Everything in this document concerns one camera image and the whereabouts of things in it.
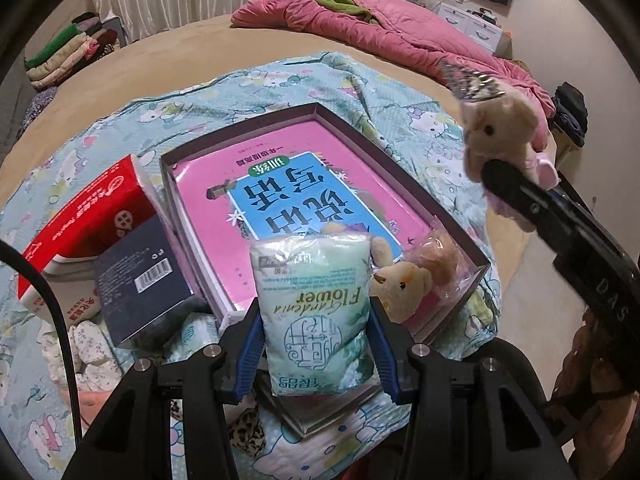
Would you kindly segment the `person's right hand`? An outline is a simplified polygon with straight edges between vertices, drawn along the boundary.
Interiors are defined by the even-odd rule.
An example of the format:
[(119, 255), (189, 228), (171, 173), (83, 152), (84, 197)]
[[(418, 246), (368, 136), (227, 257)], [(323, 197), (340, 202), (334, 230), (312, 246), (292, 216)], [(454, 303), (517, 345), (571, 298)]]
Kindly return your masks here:
[(637, 421), (639, 393), (624, 388), (605, 359), (607, 342), (597, 318), (585, 310), (544, 407), (556, 437), (574, 444), (570, 466), (578, 479), (610, 474), (631, 444), (629, 434)]

